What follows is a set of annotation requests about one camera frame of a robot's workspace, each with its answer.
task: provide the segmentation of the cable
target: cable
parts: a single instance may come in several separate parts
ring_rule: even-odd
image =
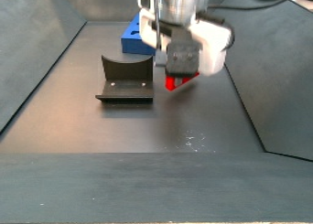
[[[159,0],[154,0],[154,11],[155,11],[155,23],[156,23],[156,49],[162,49]]]
[[[254,7],[241,7],[241,6],[231,6],[231,5],[209,5],[206,9],[226,9],[226,10],[238,10],[238,11],[249,11],[249,10],[261,10],[269,7],[273,7],[288,0],[278,0],[270,5],[261,5]]]

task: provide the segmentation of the black bracket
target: black bracket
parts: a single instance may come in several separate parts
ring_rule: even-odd
[[[106,84],[95,98],[114,102],[152,102],[152,57],[127,63],[102,56]]]

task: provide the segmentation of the blue block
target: blue block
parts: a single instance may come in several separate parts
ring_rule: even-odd
[[[122,37],[122,52],[135,53],[144,55],[154,55],[155,49],[142,42],[142,37],[139,35],[139,14],[135,15],[130,26],[124,30]]]

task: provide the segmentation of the gray wall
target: gray wall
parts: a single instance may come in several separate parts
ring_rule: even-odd
[[[88,21],[130,21],[138,13],[136,0],[67,0]]]
[[[265,10],[217,14],[234,26],[226,64],[263,147],[313,160],[313,15],[290,1]]]
[[[84,23],[64,0],[0,0],[0,132]]]

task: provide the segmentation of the gray floor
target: gray floor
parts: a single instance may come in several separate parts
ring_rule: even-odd
[[[0,155],[0,221],[306,221],[313,164],[269,154]]]
[[[123,23],[90,23],[0,139],[0,222],[312,221],[313,164],[263,153],[226,70],[151,105],[103,105],[100,55]]]
[[[103,105],[100,56],[120,53],[126,23],[90,23],[0,136],[0,153],[262,152],[226,70],[174,92],[155,68],[152,104]]]

